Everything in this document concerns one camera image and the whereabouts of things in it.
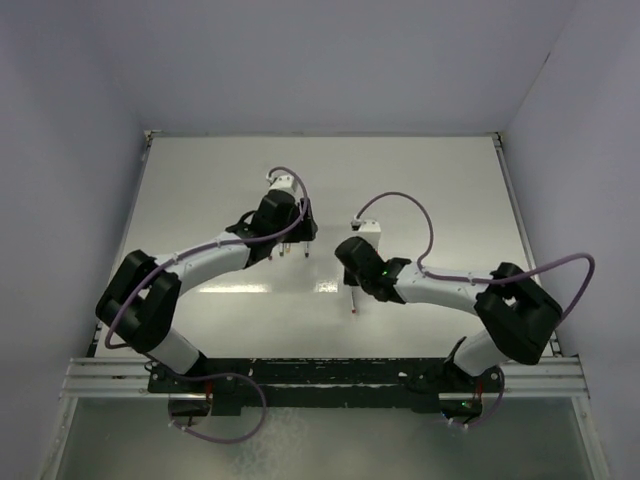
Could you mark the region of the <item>silver pen red tip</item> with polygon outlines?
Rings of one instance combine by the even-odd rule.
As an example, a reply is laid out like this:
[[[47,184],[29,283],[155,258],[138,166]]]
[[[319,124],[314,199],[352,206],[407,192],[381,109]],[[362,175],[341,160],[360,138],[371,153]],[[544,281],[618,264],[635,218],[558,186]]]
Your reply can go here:
[[[351,313],[357,313],[357,305],[356,305],[356,288],[354,286],[349,287],[350,292],[350,303],[351,303]]]

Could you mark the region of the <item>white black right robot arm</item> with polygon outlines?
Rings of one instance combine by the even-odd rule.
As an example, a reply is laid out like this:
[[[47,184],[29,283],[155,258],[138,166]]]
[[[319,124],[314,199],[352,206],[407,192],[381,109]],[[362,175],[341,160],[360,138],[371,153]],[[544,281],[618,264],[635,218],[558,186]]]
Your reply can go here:
[[[534,280],[497,285],[522,273],[503,262],[489,279],[447,281],[426,275],[405,258],[384,260],[364,238],[353,236],[334,254],[358,286],[380,302],[424,303],[472,314],[484,329],[454,347],[445,366],[446,383],[467,391],[480,375],[506,361],[536,365],[562,316],[560,305]]]

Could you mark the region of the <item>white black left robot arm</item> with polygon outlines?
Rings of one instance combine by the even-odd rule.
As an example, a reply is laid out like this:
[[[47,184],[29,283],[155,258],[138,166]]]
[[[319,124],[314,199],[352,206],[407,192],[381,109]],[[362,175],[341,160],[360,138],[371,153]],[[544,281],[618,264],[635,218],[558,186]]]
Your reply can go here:
[[[210,243],[174,257],[127,254],[95,313],[124,345],[165,365],[184,392],[202,387],[207,357],[172,327],[180,296],[226,273],[267,259],[278,244],[311,242],[317,234],[311,202],[271,190],[257,209],[245,213]]]

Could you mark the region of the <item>aluminium table edge rail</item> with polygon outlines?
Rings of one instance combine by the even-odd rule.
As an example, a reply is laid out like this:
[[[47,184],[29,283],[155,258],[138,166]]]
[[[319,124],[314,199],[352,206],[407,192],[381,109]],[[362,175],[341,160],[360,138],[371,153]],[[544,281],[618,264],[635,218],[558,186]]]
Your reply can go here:
[[[527,230],[525,227],[524,219],[523,219],[520,205],[516,196],[515,187],[514,187],[511,174],[507,165],[506,157],[504,154],[503,138],[500,133],[493,133],[491,137],[493,139],[494,148],[499,161],[504,183],[509,195],[509,199],[510,199],[512,211],[515,217],[520,240],[524,249],[526,265],[527,265],[526,270],[532,270],[537,267],[537,264],[534,258],[533,251],[531,249],[531,244],[530,244]],[[559,346],[557,334],[553,332],[551,334],[550,341],[547,343],[547,347],[546,347],[545,353],[543,354],[543,357],[559,358],[562,356],[563,354]]]

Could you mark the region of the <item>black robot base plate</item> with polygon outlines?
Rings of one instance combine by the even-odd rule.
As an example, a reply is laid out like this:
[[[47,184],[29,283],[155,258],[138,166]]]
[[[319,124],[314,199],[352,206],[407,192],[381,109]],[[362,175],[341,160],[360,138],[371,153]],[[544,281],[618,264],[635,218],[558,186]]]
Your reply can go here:
[[[209,359],[200,379],[183,380],[158,364],[148,389],[170,398],[179,416],[237,416],[245,408],[405,409],[476,418],[485,394],[500,394],[504,376],[491,367],[478,377],[444,358]]]

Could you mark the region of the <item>aluminium extrusion rail left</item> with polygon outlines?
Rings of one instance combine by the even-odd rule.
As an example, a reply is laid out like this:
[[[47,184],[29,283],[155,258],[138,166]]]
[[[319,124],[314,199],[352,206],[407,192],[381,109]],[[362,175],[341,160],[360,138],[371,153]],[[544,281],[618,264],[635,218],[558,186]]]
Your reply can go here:
[[[76,358],[68,365],[62,397],[140,398],[147,396],[149,372],[137,358]]]

